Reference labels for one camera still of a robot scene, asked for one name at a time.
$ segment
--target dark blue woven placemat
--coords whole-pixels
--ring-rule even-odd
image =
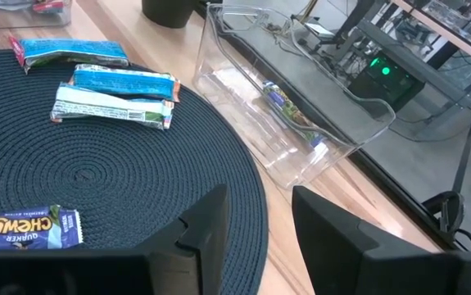
[[[230,192],[223,294],[256,293],[268,246],[265,193],[251,155],[226,121],[188,88],[171,128],[120,120],[49,120],[71,64],[29,75],[0,51],[0,212],[78,209],[86,247],[133,247],[216,184]]]

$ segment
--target granola bar wrapper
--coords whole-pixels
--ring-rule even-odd
[[[0,250],[68,248],[83,239],[77,210],[52,205],[0,214]]]
[[[72,83],[99,93],[142,94],[179,102],[180,82],[170,74],[81,64],[75,67]]]
[[[51,111],[53,122],[67,118],[100,116],[131,120],[147,127],[168,129],[174,103],[146,98],[123,99],[62,83]]]
[[[33,66],[51,61],[86,62],[104,66],[128,66],[126,53],[117,42],[78,39],[9,38],[20,66],[27,74]]]
[[[317,127],[313,122],[308,120],[302,113],[299,111],[297,106],[288,98],[286,93],[270,81],[265,81],[263,83],[263,91],[267,95],[267,100],[269,103],[275,105],[282,113],[283,116],[290,120],[291,122],[305,127]],[[294,129],[303,139],[305,139],[313,148],[323,144],[323,136],[317,132],[310,131],[301,131]]]
[[[33,11],[40,14],[62,13],[70,0],[35,0]]]

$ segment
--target wooden table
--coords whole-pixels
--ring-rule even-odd
[[[17,38],[110,39],[122,44],[131,61],[170,72],[192,88],[204,20],[193,14],[183,29],[167,29],[141,13],[140,0],[78,0],[64,28],[0,29],[0,49]],[[269,249],[259,294],[312,294],[297,244],[291,191],[277,187],[259,166],[269,213]],[[386,231],[432,252],[439,248],[348,160],[306,185],[320,195]]]

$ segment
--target gray floor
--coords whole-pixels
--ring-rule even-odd
[[[228,0],[226,2],[271,7],[289,16],[299,12],[307,1]],[[320,2],[312,15],[320,16],[320,23],[327,29],[336,29],[346,19],[346,13],[344,13],[346,6],[348,6],[348,11],[353,8],[354,5],[350,3],[346,4],[345,0]],[[272,35],[260,31],[244,34],[243,37],[288,77],[288,80],[295,84],[302,94],[323,110],[330,120],[341,126],[353,138],[369,137],[384,123],[382,120],[372,120],[367,116],[363,108],[346,96],[333,80],[307,58],[282,50],[275,43]],[[397,116],[403,120],[419,120],[433,112],[429,108],[423,108],[423,105],[429,102],[430,105],[440,106],[442,101],[444,98],[437,92],[425,88],[414,101],[399,111]],[[470,122],[471,111],[467,109],[460,109],[446,125],[433,130],[430,130],[424,123],[409,124],[396,120],[391,129],[409,138],[420,138],[423,131],[426,131],[427,135],[424,139],[432,140],[432,142],[418,143],[403,138],[389,129],[366,144],[364,150],[421,202],[437,193],[451,189]],[[438,140],[455,134],[458,135],[447,140]],[[466,199],[466,216],[461,227],[471,232],[471,154],[462,194]],[[462,236],[460,240],[471,248],[468,240]]]

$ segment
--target clear plastic bin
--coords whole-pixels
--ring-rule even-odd
[[[194,77],[196,89],[284,188],[311,181],[395,119],[386,102],[354,96],[297,48],[293,31],[292,21],[274,10],[210,5]],[[265,81],[288,89],[288,97],[303,98],[303,113],[318,114],[311,114],[318,126],[299,124],[298,113],[284,111],[265,93]]]
[[[455,32],[462,30],[470,21],[468,17],[462,16],[459,12],[438,0],[430,1],[423,7],[423,11],[450,29],[455,30]]]
[[[71,22],[72,0],[0,0],[0,29],[62,26]]]

